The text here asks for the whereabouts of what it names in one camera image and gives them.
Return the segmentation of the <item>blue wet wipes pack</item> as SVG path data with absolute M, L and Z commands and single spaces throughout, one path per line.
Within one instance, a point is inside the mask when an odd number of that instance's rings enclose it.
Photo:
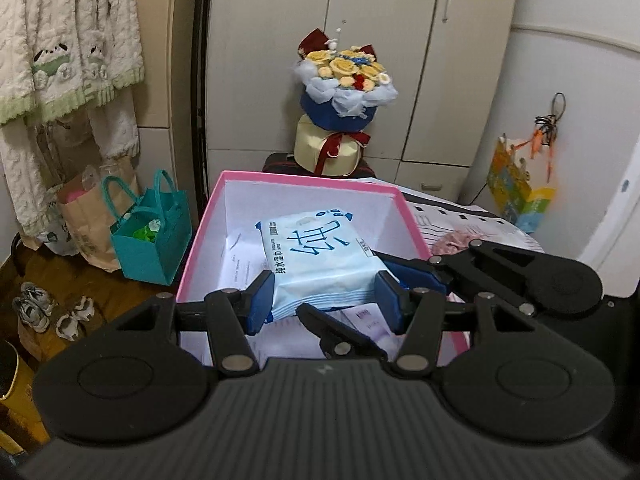
M 274 274 L 275 321 L 293 316 L 301 304 L 326 311 L 372 304 L 385 266 L 352 220 L 349 211 L 322 209 L 257 222 Z

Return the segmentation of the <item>pink floral scrunchie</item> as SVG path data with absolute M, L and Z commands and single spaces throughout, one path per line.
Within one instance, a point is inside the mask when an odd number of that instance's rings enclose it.
M 455 255 L 467 250 L 474 240 L 481 239 L 477 233 L 454 230 L 439 237 L 432 245 L 431 252 L 434 256 Z

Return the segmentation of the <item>white paper sheet in box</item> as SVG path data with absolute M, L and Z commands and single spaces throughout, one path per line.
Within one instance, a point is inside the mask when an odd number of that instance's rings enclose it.
M 222 252 L 217 288 L 246 289 L 267 268 L 260 233 L 257 230 L 233 231 Z

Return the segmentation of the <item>striped white tablecloth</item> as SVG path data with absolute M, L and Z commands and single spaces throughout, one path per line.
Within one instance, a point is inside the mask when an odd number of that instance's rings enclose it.
M 544 251 L 533 237 L 480 207 L 461 206 L 449 200 L 409 190 L 380 179 L 365 178 L 364 182 L 389 185 L 402 193 L 429 250 L 439 237 L 459 230 L 477 233 L 481 240 L 488 240 L 488 242 L 534 252 Z

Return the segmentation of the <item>pink cardboard box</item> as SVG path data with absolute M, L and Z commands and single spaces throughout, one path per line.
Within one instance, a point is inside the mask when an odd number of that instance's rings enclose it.
M 224 171 L 198 226 L 178 289 L 178 302 L 201 301 L 218 289 L 247 289 L 269 263 L 291 274 L 291 257 L 318 263 L 370 263 L 373 252 L 404 259 L 431 257 L 398 188 L 361 180 L 330 180 Z M 393 359 L 402 336 L 392 333 L 375 304 L 326 312 L 369 337 Z M 269 358 L 323 359 L 320 339 L 298 318 L 271 318 L 250 348 Z

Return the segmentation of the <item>colourful paper gift bag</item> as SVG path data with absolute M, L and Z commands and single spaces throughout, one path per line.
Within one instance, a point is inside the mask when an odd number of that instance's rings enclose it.
M 486 178 L 500 214 L 527 234 L 536 231 L 556 193 L 553 150 L 536 131 L 529 139 L 498 137 Z

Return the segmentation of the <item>teal tote bag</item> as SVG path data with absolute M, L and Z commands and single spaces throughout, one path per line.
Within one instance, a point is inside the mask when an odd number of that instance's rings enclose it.
M 132 200 L 123 214 L 115 208 L 112 186 Z M 168 172 L 160 169 L 153 185 L 140 196 L 116 176 L 102 180 L 102 196 L 115 217 L 111 242 L 122 273 L 134 281 L 171 285 L 192 237 L 186 192 L 178 190 Z

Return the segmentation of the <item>white door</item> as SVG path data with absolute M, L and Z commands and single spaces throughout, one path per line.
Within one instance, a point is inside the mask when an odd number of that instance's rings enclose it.
M 639 143 L 604 217 L 578 260 L 591 266 L 608 295 L 629 296 L 639 283 Z

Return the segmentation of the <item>cream gift box red ribbon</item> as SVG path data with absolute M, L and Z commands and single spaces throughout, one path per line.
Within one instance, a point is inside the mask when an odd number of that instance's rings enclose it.
M 357 168 L 370 136 L 362 131 L 330 131 L 316 126 L 307 115 L 296 125 L 294 159 L 319 177 L 348 177 Z

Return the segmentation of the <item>black keys on hook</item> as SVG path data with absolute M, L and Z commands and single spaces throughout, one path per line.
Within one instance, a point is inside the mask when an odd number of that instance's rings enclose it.
M 556 92 L 551 100 L 550 113 L 537 116 L 535 119 L 536 136 L 541 143 L 551 146 L 558 135 L 558 123 L 566 111 L 566 96 L 563 92 Z

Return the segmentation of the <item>brown paper bag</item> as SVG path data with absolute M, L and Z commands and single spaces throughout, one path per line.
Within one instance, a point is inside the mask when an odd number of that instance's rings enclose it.
M 56 198 L 81 255 L 92 266 L 114 272 L 120 269 L 111 242 L 111 226 L 116 217 L 104 202 L 101 186 L 107 176 L 120 177 L 134 195 L 140 193 L 131 159 L 125 156 L 103 166 L 87 166 L 56 192 Z

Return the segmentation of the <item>flower bouquet blue wrap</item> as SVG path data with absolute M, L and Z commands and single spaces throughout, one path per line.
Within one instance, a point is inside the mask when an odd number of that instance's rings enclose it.
M 373 47 L 340 49 L 340 33 L 329 37 L 316 28 L 298 45 L 294 74 L 302 85 L 300 106 L 322 129 L 362 131 L 379 107 L 395 102 L 398 91 Z

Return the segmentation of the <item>beige wardrobe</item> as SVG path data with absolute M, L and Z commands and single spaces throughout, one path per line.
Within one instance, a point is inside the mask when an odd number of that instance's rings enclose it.
M 206 184 L 275 152 L 314 174 L 365 157 L 454 200 L 500 75 L 515 0 L 206 0 Z

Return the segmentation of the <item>cream knitted cardigan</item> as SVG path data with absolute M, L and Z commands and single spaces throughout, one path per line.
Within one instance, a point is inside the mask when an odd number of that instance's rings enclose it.
M 103 159 L 137 156 L 143 79 L 136 0 L 1 0 L 1 162 L 24 234 L 55 220 L 38 128 L 85 112 Z

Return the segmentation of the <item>black clothes rack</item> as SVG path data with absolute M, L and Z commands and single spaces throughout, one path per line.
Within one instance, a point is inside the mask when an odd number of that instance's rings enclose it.
M 195 207 L 198 218 L 208 201 L 208 165 L 206 162 L 206 50 L 210 0 L 194 1 L 191 49 L 191 146 L 194 170 Z

